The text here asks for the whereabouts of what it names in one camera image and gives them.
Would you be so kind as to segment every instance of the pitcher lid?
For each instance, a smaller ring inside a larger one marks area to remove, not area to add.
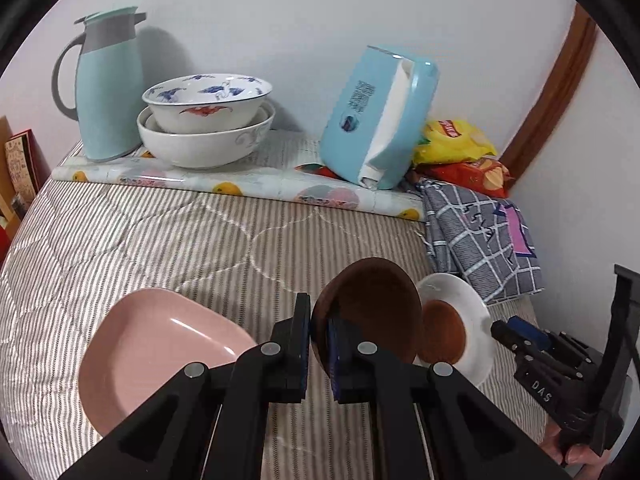
[[[93,14],[75,20],[74,24],[84,22],[85,25],[89,25],[89,23],[95,23],[104,18],[111,18],[113,16],[119,16],[120,14],[133,14],[136,12],[136,9],[137,7],[122,7],[121,9],[107,10],[105,12],[94,12]]]

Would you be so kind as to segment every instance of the silver screw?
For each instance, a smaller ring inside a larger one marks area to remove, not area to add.
[[[364,355],[372,355],[378,351],[378,346],[371,341],[363,341],[358,345],[358,352]]]
[[[204,373],[204,365],[202,363],[189,363],[184,367],[184,374],[193,379],[200,377]]]
[[[449,363],[436,363],[433,365],[433,373],[440,377],[449,377],[453,373],[453,367]]]
[[[260,347],[260,352],[264,355],[276,355],[280,352],[280,345],[273,341],[269,341]]]

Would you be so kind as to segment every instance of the snack bag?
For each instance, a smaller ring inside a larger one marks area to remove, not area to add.
[[[509,180],[509,170],[497,160],[483,157],[474,162],[458,162],[440,166],[418,166],[418,173],[466,187],[493,198],[507,198],[504,183]]]
[[[466,121],[429,121],[414,148],[414,164],[470,162],[497,154],[484,133]]]

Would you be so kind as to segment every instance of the qr code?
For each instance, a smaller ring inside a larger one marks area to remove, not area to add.
[[[364,81],[358,81],[356,89],[353,91],[353,94],[351,94],[351,99],[349,99],[349,107],[358,113],[363,112],[367,104],[369,104],[369,98],[375,91],[375,86],[365,83]]]

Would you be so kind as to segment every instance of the mint green pitcher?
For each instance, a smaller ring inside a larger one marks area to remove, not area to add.
[[[142,143],[136,118],[144,107],[142,62],[135,25],[146,19],[137,7],[96,12],[76,23],[84,32],[58,57],[51,77],[51,92],[58,109],[78,121],[84,153],[104,162],[132,152]],[[76,68],[76,108],[60,98],[58,75],[65,54],[82,45]]]

